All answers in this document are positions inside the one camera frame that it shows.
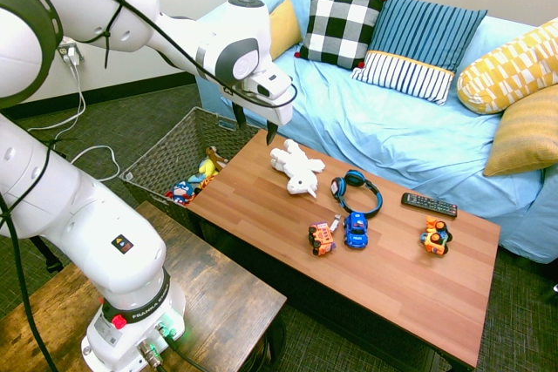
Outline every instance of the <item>remote control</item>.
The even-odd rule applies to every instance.
[[[442,213],[453,218],[457,217],[457,205],[444,202],[443,200],[435,200],[415,193],[405,192],[401,197],[401,203],[403,205],[427,209],[435,213]]]

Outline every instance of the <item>gray carpet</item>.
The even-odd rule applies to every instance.
[[[87,108],[68,139],[58,150],[72,159],[91,145],[109,145],[116,152],[122,169],[130,166],[163,137],[193,106],[200,105],[194,85],[120,99]],[[18,121],[28,128],[44,126],[68,118],[72,112],[59,112]],[[56,130],[40,132],[51,138]],[[97,150],[78,160],[76,166],[92,176],[103,178],[114,170],[109,153]],[[131,206],[138,202],[119,179],[106,182]],[[51,277],[44,259],[28,240],[20,240],[24,269],[30,292]],[[21,301],[10,240],[0,237],[0,317]],[[537,265],[500,249],[480,351],[478,371],[555,372],[558,370],[558,305],[543,302],[558,277],[555,264]],[[395,368],[363,351],[307,315],[287,305],[283,312],[288,339],[279,372],[394,371]],[[440,370],[448,367],[442,363]]]

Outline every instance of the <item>headphone ear cup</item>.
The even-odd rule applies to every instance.
[[[366,177],[357,170],[349,170],[345,174],[345,180],[351,186],[362,186],[366,181]]]
[[[339,200],[345,193],[345,179],[343,178],[334,178],[331,181],[331,193],[333,193],[333,197],[336,200]]]

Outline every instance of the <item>wooden side table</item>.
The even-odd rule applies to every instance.
[[[138,212],[166,242],[165,267],[186,294],[187,331],[180,349],[208,370],[233,372],[268,330],[272,358],[277,357],[274,319],[286,298],[154,206],[144,202]],[[89,371],[80,343],[100,296],[73,264],[31,296],[37,328],[58,370]],[[0,321],[0,352],[2,370],[48,370],[23,305]],[[169,371],[197,370],[170,348],[162,357]]]

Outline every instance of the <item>power outlet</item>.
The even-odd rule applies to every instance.
[[[76,51],[76,54],[79,57],[79,61],[84,59],[84,56],[81,54],[81,51],[78,48],[78,45],[76,43],[69,43],[69,44],[61,44],[58,46],[58,54],[60,54],[60,57],[64,60],[64,57],[69,57],[69,51],[70,48],[74,48]]]

